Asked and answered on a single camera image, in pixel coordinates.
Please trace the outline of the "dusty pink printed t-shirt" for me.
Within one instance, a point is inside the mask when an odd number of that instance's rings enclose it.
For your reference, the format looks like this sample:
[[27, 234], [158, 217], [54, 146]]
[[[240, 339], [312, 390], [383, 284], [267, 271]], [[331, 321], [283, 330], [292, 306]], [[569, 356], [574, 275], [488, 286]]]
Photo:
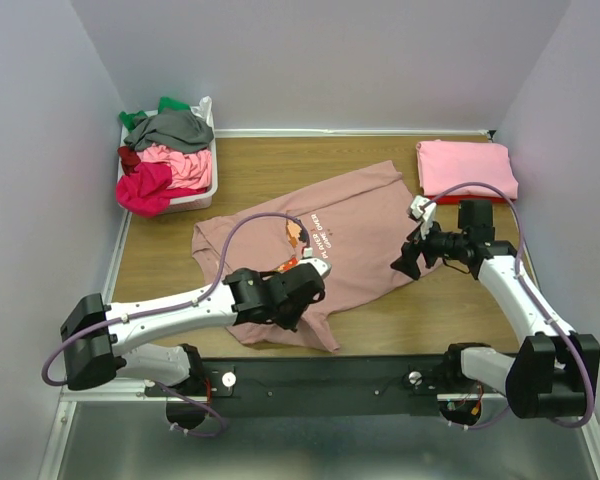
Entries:
[[299, 262], [306, 230], [314, 255], [332, 266], [325, 299], [306, 310], [295, 331], [255, 324], [229, 331], [244, 345], [269, 342], [335, 352], [339, 345], [329, 315], [409, 283], [390, 265], [415, 227], [407, 214], [412, 199], [401, 172], [384, 161], [198, 222], [192, 256], [207, 282], [219, 270], [285, 271]]

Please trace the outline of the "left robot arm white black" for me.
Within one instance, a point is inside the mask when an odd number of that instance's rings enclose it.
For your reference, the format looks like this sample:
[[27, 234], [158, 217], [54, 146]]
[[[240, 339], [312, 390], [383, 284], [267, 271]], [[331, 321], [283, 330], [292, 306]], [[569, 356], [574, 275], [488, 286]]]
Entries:
[[89, 390], [118, 376], [179, 385], [194, 371], [190, 350], [156, 340], [242, 324], [293, 330], [324, 299], [330, 271], [328, 262], [309, 258], [285, 272], [241, 268], [217, 284], [139, 303], [107, 306], [101, 295], [87, 295], [60, 328], [66, 385]]

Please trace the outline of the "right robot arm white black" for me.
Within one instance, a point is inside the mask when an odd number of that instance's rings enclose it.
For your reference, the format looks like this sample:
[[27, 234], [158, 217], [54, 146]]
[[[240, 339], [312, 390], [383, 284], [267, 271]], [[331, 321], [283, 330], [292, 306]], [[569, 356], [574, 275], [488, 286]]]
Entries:
[[480, 343], [452, 344], [442, 364], [445, 381], [487, 386], [521, 419], [586, 425], [595, 408], [599, 342], [577, 333], [529, 282], [520, 247], [496, 239], [491, 201], [461, 201], [455, 232], [443, 231], [435, 214], [433, 201], [422, 196], [412, 201], [409, 215], [417, 225], [392, 269], [417, 280], [422, 268], [437, 262], [461, 263], [495, 299], [520, 344], [515, 356]]

